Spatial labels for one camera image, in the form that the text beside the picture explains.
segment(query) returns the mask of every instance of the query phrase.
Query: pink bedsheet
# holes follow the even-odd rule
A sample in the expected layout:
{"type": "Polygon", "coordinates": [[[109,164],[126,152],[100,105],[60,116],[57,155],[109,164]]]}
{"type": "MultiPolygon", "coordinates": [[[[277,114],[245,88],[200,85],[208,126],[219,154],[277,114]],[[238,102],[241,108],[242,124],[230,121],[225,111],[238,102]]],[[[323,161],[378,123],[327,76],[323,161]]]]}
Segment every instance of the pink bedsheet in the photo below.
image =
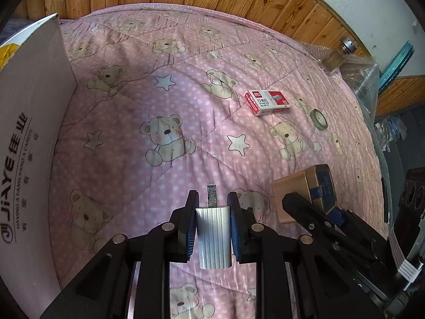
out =
{"type": "MultiPolygon", "coordinates": [[[[220,204],[236,190],[259,221],[297,237],[298,224],[279,225],[270,184],[313,164],[329,164],[339,206],[382,231],[380,169],[356,98],[297,42],[177,5],[112,7],[61,27],[78,81],[50,182],[62,287],[114,234],[167,221],[190,189],[206,205],[207,184],[220,204]],[[280,90],[292,107],[255,117],[250,89],[280,90]],[[327,129],[316,127],[314,109],[327,129]]],[[[190,263],[171,266],[172,317],[253,318],[255,280],[254,265],[235,261],[201,270],[195,244],[190,263]]]]}

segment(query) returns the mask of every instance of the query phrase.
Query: silver power adapter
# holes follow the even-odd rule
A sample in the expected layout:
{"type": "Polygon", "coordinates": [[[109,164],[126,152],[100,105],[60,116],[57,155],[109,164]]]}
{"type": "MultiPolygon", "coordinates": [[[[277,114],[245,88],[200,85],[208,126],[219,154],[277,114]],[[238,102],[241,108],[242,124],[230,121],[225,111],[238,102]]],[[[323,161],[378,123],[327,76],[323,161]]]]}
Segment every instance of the silver power adapter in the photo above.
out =
{"type": "Polygon", "coordinates": [[[207,186],[207,202],[196,209],[199,264],[201,269],[231,267],[230,207],[217,206],[215,184],[207,186]]]}

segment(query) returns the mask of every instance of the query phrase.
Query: small cardboard box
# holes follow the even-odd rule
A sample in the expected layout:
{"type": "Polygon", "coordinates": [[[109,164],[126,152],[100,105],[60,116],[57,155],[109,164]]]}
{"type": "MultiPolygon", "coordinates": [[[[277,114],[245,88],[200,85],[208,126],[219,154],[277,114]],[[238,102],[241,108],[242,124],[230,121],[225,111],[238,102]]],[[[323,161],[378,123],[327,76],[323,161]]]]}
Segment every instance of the small cardboard box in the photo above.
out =
{"type": "Polygon", "coordinates": [[[249,90],[245,98],[256,116],[284,113],[291,107],[283,93],[275,90],[249,90]]]}
{"type": "Polygon", "coordinates": [[[0,45],[12,43],[19,47],[0,70],[0,275],[26,316],[37,319],[60,292],[49,234],[50,171],[77,83],[57,14],[0,45]]]}

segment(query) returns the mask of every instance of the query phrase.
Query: metal jar lid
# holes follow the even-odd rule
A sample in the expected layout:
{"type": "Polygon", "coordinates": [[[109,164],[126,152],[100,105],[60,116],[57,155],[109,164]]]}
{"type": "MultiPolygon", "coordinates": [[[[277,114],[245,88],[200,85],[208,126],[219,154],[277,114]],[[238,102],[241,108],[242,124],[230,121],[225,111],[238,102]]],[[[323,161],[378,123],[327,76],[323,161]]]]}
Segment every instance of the metal jar lid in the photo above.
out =
{"type": "Polygon", "coordinates": [[[349,52],[349,53],[354,53],[357,49],[357,47],[354,45],[354,43],[352,41],[350,41],[348,39],[347,36],[344,36],[343,38],[341,38],[339,40],[341,42],[341,44],[343,45],[343,47],[349,52]]]}

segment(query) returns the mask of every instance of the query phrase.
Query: glass jar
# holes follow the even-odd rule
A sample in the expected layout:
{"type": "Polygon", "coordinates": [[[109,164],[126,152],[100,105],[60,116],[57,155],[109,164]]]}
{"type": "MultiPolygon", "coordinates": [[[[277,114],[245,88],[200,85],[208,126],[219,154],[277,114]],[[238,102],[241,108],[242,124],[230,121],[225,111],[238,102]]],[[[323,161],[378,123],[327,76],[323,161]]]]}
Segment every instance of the glass jar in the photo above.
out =
{"type": "Polygon", "coordinates": [[[339,43],[339,48],[332,50],[327,57],[320,61],[327,75],[331,75],[357,49],[354,43],[346,36],[341,38],[339,43]]]}

